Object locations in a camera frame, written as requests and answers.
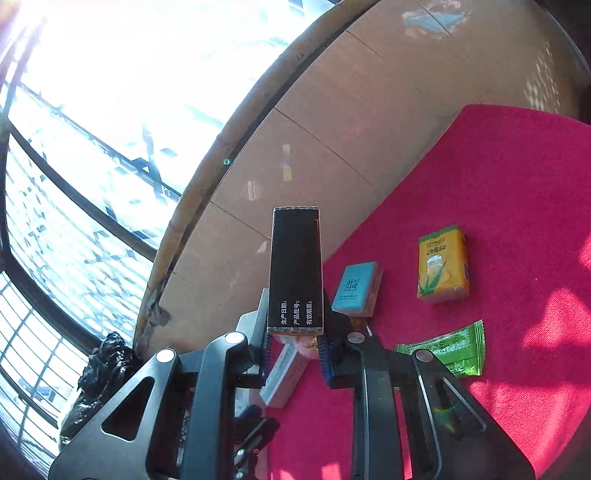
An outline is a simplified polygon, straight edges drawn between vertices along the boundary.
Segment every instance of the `snack package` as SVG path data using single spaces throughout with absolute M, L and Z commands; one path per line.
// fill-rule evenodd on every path
M 417 297 L 439 303 L 469 293 L 466 240 L 459 227 L 453 225 L 419 239 Z
M 397 345 L 396 351 L 410 355 L 415 350 L 426 348 L 435 354 L 456 377 L 482 375 L 486 356 L 484 324 L 478 320 L 446 335 L 424 342 Z

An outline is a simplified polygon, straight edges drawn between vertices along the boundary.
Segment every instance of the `blue box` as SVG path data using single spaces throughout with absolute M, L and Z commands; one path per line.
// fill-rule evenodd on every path
M 371 317 L 381 281 L 382 270 L 376 262 L 349 265 L 336 292 L 333 311 L 350 317 Z

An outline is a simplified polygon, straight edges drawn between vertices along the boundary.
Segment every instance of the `small box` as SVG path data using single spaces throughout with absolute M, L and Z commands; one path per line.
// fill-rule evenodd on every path
M 349 265 L 336 292 L 333 311 L 350 317 L 371 317 L 381 282 L 382 270 L 376 262 Z
M 466 239 L 457 225 L 418 241 L 417 297 L 439 303 L 470 293 Z
M 323 326 L 318 207 L 275 208 L 267 332 L 316 336 Z
M 261 389 L 260 395 L 268 407 L 283 408 L 291 397 L 300 377 L 310 361 L 299 353 L 295 343 L 283 346 L 277 362 L 273 366 L 267 383 Z

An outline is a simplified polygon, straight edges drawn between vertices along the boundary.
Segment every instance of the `black box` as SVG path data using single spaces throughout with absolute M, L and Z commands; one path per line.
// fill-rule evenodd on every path
M 318 207 L 273 210 L 267 331 L 321 335 L 324 327 Z

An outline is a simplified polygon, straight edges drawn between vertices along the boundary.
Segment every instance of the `metal grille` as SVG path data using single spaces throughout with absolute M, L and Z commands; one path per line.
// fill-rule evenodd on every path
M 58 454 L 57 419 L 86 361 L 0 274 L 0 418 L 44 476 Z

